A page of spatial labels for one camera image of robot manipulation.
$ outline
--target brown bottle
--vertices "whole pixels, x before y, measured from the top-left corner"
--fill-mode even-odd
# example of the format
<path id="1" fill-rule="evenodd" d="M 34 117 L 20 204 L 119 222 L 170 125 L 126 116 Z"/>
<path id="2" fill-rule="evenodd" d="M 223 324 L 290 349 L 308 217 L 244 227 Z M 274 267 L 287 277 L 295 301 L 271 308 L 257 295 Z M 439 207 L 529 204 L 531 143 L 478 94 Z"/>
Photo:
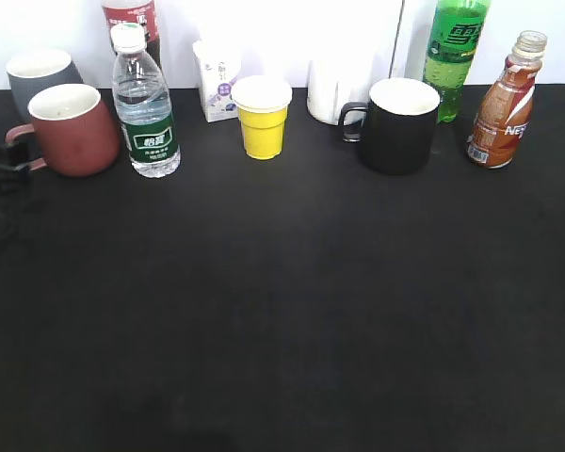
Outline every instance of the brown bottle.
<path id="1" fill-rule="evenodd" d="M 546 36 L 524 31 L 507 57 L 505 70 L 479 108 L 467 153 L 478 165 L 508 165 L 529 123 L 536 75 L 542 67 Z"/>

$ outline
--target yellow cup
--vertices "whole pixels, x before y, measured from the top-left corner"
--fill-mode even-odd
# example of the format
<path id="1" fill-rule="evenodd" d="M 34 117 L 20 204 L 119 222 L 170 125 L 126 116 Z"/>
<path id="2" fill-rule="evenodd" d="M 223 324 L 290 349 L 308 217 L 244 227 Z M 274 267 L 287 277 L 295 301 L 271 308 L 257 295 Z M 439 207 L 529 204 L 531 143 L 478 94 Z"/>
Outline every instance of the yellow cup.
<path id="1" fill-rule="evenodd" d="M 268 160 L 283 150 L 287 107 L 272 113 L 253 113 L 238 109 L 245 151 L 249 157 Z"/>
<path id="2" fill-rule="evenodd" d="M 238 106 L 247 155 L 268 160 L 281 153 L 291 87 L 276 77 L 254 75 L 236 82 L 231 97 Z"/>

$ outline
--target milk carton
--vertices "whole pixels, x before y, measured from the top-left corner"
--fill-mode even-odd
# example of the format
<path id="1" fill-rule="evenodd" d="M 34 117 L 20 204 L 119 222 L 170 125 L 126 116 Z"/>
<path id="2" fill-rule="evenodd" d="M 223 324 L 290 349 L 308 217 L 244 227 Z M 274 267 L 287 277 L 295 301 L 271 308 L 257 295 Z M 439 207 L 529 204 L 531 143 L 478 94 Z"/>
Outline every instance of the milk carton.
<path id="1" fill-rule="evenodd" d="M 221 40 L 198 40 L 192 48 L 199 67 L 199 94 L 207 122 L 236 118 L 230 91 L 241 71 L 240 51 Z"/>

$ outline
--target water bottle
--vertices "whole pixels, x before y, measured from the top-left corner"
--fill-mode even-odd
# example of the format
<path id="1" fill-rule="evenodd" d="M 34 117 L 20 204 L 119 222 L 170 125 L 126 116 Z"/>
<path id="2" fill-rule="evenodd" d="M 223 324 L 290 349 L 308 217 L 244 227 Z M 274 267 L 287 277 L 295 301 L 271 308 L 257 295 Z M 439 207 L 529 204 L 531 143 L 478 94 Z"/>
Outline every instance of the water bottle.
<path id="1" fill-rule="evenodd" d="M 168 86 L 145 50 L 141 25 L 117 24 L 111 39 L 118 53 L 113 99 L 132 166 L 145 177 L 167 176 L 180 165 Z"/>
<path id="2" fill-rule="evenodd" d="M 491 1 L 438 1 L 423 80 L 442 98 L 439 121 L 452 122 L 460 111 L 462 85 L 471 69 Z"/>

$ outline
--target nescafe coffee bottle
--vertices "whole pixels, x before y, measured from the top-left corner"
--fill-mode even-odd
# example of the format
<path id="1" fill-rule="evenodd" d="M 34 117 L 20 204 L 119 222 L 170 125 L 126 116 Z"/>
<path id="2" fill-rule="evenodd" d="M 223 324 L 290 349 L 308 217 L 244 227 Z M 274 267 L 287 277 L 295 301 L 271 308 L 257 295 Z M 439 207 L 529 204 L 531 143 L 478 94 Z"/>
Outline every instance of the nescafe coffee bottle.
<path id="1" fill-rule="evenodd" d="M 546 42 L 542 33 L 524 31 L 507 57 L 500 79 L 483 99 L 467 147 L 469 158 L 478 165 L 502 168 L 515 156 L 531 116 Z"/>
<path id="2" fill-rule="evenodd" d="M 102 3 L 109 31 L 114 25 L 126 22 L 142 25 L 144 38 L 147 41 L 147 52 L 161 69 L 161 43 L 154 0 L 102 0 Z"/>

